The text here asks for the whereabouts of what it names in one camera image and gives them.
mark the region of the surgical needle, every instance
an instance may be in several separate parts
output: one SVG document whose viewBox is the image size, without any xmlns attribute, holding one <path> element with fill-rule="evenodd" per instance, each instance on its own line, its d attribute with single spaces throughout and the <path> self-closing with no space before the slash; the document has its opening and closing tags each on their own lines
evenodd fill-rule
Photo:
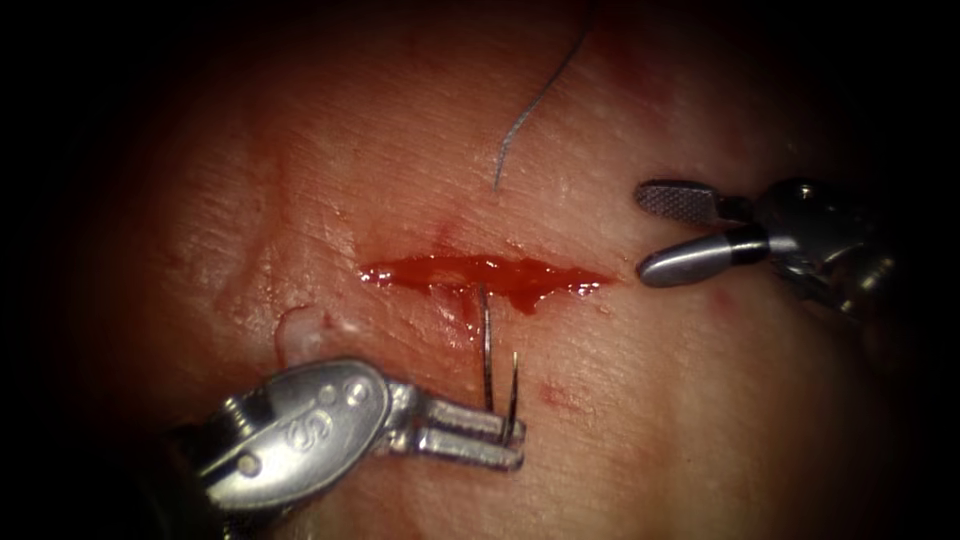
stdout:
<svg viewBox="0 0 960 540">
<path fill-rule="evenodd" d="M 487 289 L 483 285 L 480 286 L 480 305 L 483 308 L 483 399 L 487 410 L 493 412 L 493 329 Z"/>
<path fill-rule="evenodd" d="M 510 411 L 507 413 L 507 419 L 503 423 L 503 433 L 500 435 L 500 441 L 504 446 L 510 444 L 510 439 L 513 435 L 513 426 L 517 422 L 517 372 L 519 360 L 517 358 L 517 351 L 513 351 L 513 383 L 510 386 Z"/>
</svg>

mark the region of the blue suture thread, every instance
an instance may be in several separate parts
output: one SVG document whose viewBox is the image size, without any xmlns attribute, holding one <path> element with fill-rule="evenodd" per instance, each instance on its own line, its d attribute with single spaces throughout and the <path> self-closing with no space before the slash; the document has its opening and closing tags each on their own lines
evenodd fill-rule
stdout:
<svg viewBox="0 0 960 540">
<path fill-rule="evenodd" d="M 500 186 L 500 177 L 503 175 L 503 163 L 507 158 L 507 150 L 510 148 L 510 143 L 513 142 L 513 137 L 517 134 L 517 131 L 520 131 L 520 126 L 527 120 L 527 117 L 530 116 L 530 113 L 533 112 L 533 109 L 537 107 L 537 104 L 540 103 L 540 100 L 543 99 L 543 96 L 547 93 L 547 90 L 553 86 L 553 83 L 560 78 L 560 74 L 563 73 L 563 70 L 566 69 L 567 64 L 573 60 L 573 57 L 577 54 L 577 51 L 580 50 L 580 46 L 583 45 L 584 40 L 587 38 L 587 32 L 590 30 L 590 26 L 593 22 L 594 8 L 596 7 L 596 1 L 590 0 L 587 7 L 587 16 L 584 18 L 583 29 L 580 31 L 580 36 L 577 38 L 576 43 L 573 44 L 573 47 L 570 49 L 570 52 L 567 53 L 567 56 L 564 57 L 563 61 L 560 62 L 560 67 L 553 72 L 553 75 L 547 79 L 547 83 L 543 85 L 543 89 L 540 90 L 540 93 L 533 98 L 533 101 L 523 109 L 523 112 L 520 113 L 520 116 L 513 122 L 513 125 L 510 126 L 510 131 L 507 132 L 506 136 L 503 137 L 503 141 L 500 143 L 500 153 L 497 155 L 497 172 L 493 177 L 493 191 L 497 191 L 497 188 Z"/>
</svg>

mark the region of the bloody incision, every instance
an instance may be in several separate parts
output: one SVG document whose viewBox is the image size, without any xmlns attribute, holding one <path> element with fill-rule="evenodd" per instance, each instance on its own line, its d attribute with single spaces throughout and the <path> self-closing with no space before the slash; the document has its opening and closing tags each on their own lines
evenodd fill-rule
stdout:
<svg viewBox="0 0 960 540">
<path fill-rule="evenodd" d="M 511 261 L 493 255 L 411 257 L 361 267 L 360 279 L 429 292 L 431 287 L 465 289 L 484 284 L 487 292 L 507 297 L 513 307 L 532 315 L 537 302 L 557 290 L 586 296 L 613 279 L 582 268 L 556 268 L 543 261 Z"/>
</svg>

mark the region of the red mark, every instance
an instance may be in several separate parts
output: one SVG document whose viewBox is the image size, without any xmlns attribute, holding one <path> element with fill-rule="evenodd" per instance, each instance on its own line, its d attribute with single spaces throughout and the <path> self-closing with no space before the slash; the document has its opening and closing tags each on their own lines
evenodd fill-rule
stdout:
<svg viewBox="0 0 960 540">
<path fill-rule="evenodd" d="M 537 302 L 566 289 L 586 296 L 614 280 L 581 268 L 554 268 L 543 261 L 510 261 L 492 255 L 412 257 L 379 262 L 360 269 L 364 282 L 400 285 L 428 292 L 431 287 L 465 289 L 484 284 L 487 291 L 510 299 L 513 307 L 532 315 Z"/>
<path fill-rule="evenodd" d="M 542 382 L 537 388 L 540 400 L 554 409 L 566 409 L 574 412 L 584 412 L 583 406 L 573 392 L 553 382 Z"/>
</svg>

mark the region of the wound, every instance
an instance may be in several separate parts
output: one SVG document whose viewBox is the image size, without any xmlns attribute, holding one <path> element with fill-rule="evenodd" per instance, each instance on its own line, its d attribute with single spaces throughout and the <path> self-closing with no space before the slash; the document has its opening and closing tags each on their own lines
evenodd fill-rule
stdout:
<svg viewBox="0 0 960 540">
<path fill-rule="evenodd" d="M 397 285 L 430 293 L 436 288 L 464 291 L 484 285 L 504 296 L 521 313 L 536 313 L 536 305 L 557 291 L 587 296 L 614 282 L 609 276 L 582 268 L 559 268 L 535 259 L 508 260 L 494 255 L 411 257 L 361 267 L 360 279 L 380 286 Z"/>
</svg>

